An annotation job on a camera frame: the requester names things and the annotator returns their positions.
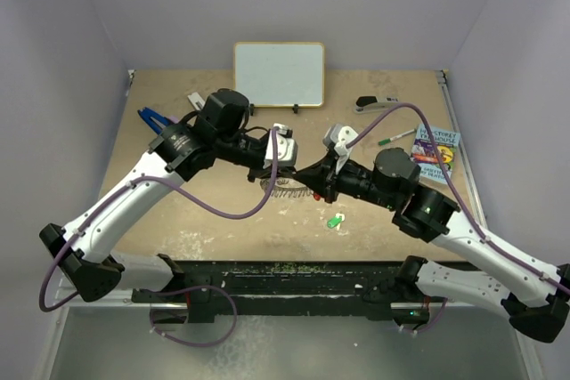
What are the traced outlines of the large metal key ring disc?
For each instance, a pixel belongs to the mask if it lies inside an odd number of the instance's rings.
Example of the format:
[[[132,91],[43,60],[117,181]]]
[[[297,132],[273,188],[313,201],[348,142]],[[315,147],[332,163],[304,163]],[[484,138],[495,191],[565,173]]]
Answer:
[[[290,178],[278,178],[273,185],[272,198],[311,198],[313,192],[300,182]]]

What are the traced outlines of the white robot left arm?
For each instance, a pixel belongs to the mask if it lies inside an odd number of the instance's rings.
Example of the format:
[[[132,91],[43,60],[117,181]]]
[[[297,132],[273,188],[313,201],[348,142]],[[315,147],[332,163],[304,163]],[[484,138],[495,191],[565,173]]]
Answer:
[[[115,289],[148,289],[164,302],[183,292],[182,272],[166,255],[115,251],[116,244],[154,205],[216,160],[276,179],[292,167],[297,144],[289,127],[275,124],[257,139],[247,134],[249,101],[220,89],[203,107],[166,125],[129,173],[94,206],[64,226],[46,225],[40,239],[56,267],[86,302]]]

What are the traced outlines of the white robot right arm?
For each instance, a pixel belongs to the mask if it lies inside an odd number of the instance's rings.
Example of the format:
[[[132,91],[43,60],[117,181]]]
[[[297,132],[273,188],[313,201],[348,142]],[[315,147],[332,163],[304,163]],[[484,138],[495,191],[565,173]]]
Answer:
[[[569,315],[569,267],[531,256],[469,218],[443,193],[419,182],[419,166],[400,148],[382,150],[372,169],[349,160],[337,166],[329,152],[294,177],[326,202],[343,194],[393,213],[404,234],[463,257],[474,271],[408,257],[396,291],[406,301],[422,295],[469,303],[509,321],[519,333],[550,344]]]

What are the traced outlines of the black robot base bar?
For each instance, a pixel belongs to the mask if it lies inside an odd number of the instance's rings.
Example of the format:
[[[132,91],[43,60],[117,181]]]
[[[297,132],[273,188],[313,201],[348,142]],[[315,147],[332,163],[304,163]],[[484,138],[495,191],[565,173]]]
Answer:
[[[234,313],[427,321],[441,298],[398,283],[399,269],[398,262],[179,261],[166,295],[135,290],[132,299],[187,309],[192,323]]]

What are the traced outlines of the green capped marker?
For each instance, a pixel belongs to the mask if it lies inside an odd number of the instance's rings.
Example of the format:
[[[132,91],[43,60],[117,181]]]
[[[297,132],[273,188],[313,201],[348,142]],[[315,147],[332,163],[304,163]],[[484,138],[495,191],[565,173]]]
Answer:
[[[383,140],[381,140],[381,141],[378,142],[378,145],[379,145],[379,146],[385,146],[385,145],[388,145],[388,144],[391,143],[391,142],[398,141],[398,140],[400,140],[400,139],[402,139],[402,138],[404,138],[404,137],[406,137],[406,136],[408,136],[408,135],[415,134],[415,133],[416,133],[416,129],[413,128],[413,129],[411,129],[411,130],[409,130],[409,131],[406,131],[406,132],[403,132],[403,133],[399,133],[399,134],[397,134],[397,135],[394,135],[394,136],[388,137],[388,138],[386,138],[386,139],[383,139]]]

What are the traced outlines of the black grey stapler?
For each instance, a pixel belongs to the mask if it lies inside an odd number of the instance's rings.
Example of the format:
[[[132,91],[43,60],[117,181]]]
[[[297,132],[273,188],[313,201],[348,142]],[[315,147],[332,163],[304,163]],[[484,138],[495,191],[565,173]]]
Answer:
[[[379,97],[377,95],[360,96],[354,104],[354,113],[365,114],[390,109],[399,102],[400,101],[395,97]]]

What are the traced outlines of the white staple remover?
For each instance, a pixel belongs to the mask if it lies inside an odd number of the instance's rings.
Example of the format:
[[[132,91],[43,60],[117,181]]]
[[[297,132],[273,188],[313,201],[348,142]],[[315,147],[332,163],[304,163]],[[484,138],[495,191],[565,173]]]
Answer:
[[[200,111],[204,108],[205,100],[200,96],[199,93],[191,93],[187,96],[187,99],[195,110]]]

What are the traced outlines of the small whiteboard on stand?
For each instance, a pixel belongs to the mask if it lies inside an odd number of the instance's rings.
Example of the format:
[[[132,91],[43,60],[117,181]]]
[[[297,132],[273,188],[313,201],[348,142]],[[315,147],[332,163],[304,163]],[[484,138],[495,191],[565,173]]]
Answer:
[[[320,108],[325,47],[318,42],[238,42],[233,87],[260,108]]]

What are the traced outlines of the blue stapler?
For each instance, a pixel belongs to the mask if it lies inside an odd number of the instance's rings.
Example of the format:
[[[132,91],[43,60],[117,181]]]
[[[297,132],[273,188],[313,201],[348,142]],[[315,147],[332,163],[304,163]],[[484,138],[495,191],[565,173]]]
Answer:
[[[172,125],[173,121],[168,117],[164,117],[157,111],[144,107],[138,109],[139,118],[155,133],[160,134],[167,126]]]

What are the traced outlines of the blue treehouse book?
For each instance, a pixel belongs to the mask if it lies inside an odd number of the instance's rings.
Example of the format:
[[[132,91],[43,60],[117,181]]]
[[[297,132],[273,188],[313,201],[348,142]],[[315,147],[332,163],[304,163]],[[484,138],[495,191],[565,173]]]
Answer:
[[[460,133],[444,130],[433,126],[431,128],[436,145],[431,143],[428,130],[424,124],[420,124],[411,146],[411,161],[420,166],[420,177],[446,184],[444,173],[440,167],[436,152],[443,162],[444,170],[452,177],[457,152],[460,144]]]

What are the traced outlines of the aluminium frame rail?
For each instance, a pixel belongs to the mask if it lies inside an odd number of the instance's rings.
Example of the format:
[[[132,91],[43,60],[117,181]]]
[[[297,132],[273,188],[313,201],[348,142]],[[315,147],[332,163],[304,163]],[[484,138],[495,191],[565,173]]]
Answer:
[[[55,294],[53,301],[59,303],[64,297],[71,295],[76,289],[72,286],[71,282],[62,274],[57,274],[57,286],[55,288]],[[94,302],[85,302],[81,296],[76,296],[65,306],[87,308],[87,309],[102,309],[102,308],[120,308],[128,307],[133,305],[132,301],[132,291],[123,289],[114,289],[106,294],[101,299]]]

